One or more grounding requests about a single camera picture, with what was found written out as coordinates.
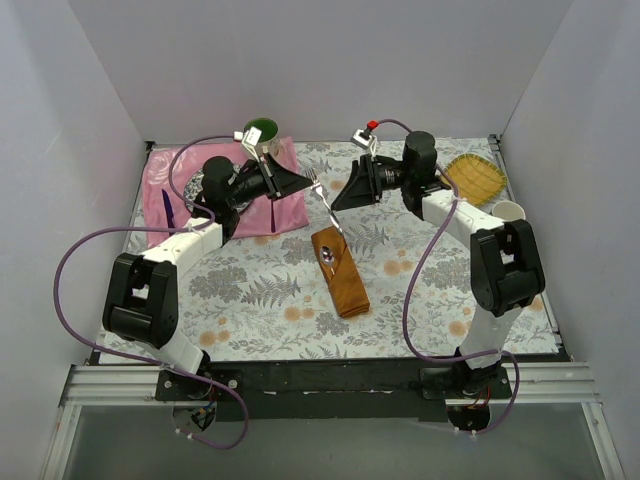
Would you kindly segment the silver metal fork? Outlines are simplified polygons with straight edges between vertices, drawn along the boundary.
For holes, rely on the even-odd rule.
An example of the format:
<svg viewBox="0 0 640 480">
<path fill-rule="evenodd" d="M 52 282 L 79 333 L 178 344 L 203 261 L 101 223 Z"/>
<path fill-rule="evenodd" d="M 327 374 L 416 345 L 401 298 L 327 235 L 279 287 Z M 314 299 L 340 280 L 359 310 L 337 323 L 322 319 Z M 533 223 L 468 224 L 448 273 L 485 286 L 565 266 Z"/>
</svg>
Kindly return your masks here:
<svg viewBox="0 0 640 480">
<path fill-rule="evenodd" d="M 322 185 L 320 180 L 318 179 L 315 171 L 312 168 L 307 168 L 307 169 L 304 170 L 304 175 L 307 178 L 309 178 L 311 180 L 311 182 L 312 182 L 312 185 L 310 187 L 312 195 L 322 202 L 322 204 L 324 205 L 324 207 L 326 208 L 326 210 L 328 212 L 328 215 L 329 215 L 329 218 L 330 218 L 330 221 L 331 221 L 332 225 L 338 231 L 339 235 L 342 238 L 345 238 L 344 230 L 342 229 L 338 218 L 336 217 L 335 213 L 333 212 L 331 206 L 329 205 L 329 203 L 327 201 L 326 189 Z"/>
</svg>

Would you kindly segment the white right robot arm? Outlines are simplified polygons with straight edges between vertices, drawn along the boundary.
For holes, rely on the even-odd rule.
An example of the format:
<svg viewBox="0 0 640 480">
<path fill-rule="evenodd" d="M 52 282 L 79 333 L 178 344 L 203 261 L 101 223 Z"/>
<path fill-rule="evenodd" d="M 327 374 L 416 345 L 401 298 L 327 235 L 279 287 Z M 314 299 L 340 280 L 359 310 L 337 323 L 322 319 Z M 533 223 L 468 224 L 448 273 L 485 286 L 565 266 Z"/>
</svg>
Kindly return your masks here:
<svg viewBox="0 0 640 480">
<path fill-rule="evenodd" d="M 423 387 L 475 397 L 497 379 L 513 323 L 545 288 L 533 228 L 522 219 L 489 215 L 464 199 L 437 160 L 435 138 L 425 131 L 408 133 L 399 160 L 378 154 L 370 126 L 356 130 L 352 141 L 365 152 L 353 162 L 333 211 L 373 205 L 384 192 L 399 190 L 411 213 L 469 251 L 476 301 L 471 327 L 453 356 L 432 361 L 436 370 Z"/>
</svg>

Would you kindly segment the silver metal spoon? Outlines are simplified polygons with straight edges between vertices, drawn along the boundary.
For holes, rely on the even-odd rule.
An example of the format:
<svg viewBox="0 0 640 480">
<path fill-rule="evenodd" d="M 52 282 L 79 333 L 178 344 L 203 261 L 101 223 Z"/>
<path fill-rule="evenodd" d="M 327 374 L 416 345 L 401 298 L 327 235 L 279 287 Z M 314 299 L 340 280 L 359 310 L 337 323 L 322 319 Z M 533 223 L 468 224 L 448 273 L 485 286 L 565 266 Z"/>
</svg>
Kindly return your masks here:
<svg viewBox="0 0 640 480">
<path fill-rule="evenodd" d="M 336 272 L 336 257 L 331 248 L 326 245 L 322 245 L 319 250 L 321 262 L 326 265 L 331 274 L 335 275 Z"/>
</svg>

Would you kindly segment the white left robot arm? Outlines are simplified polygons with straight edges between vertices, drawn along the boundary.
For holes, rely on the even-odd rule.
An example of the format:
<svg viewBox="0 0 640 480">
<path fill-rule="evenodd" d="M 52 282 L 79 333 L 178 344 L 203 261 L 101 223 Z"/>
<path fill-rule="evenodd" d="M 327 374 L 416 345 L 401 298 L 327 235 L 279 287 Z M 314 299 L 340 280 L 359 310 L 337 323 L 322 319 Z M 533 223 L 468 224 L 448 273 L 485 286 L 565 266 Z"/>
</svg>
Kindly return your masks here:
<svg viewBox="0 0 640 480">
<path fill-rule="evenodd" d="M 232 239 L 244 206 L 260 197 L 278 201 L 313 184 L 270 154 L 241 166 L 214 156 L 202 172 L 186 231 L 140 255 L 116 258 L 103 313 L 105 330 L 139 344 L 162 366 L 181 371 L 178 387 L 193 400 L 211 392 L 213 377 L 203 369 L 208 355 L 179 328 L 179 281 Z"/>
</svg>

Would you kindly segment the orange cloth napkin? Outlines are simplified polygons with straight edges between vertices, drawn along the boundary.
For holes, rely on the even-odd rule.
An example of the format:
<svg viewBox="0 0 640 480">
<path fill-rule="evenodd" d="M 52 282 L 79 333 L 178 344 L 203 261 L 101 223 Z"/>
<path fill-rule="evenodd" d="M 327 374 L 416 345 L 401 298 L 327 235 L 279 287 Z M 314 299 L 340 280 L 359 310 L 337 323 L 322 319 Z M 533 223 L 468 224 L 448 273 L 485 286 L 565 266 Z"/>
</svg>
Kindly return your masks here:
<svg viewBox="0 0 640 480">
<path fill-rule="evenodd" d="M 311 242 L 338 315 L 350 318 L 368 312 L 369 297 L 346 240 L 329 227 L 312 234 Z M 331 250 L 331 265 L 322 261 L 322 247 Z"/>
</svg>

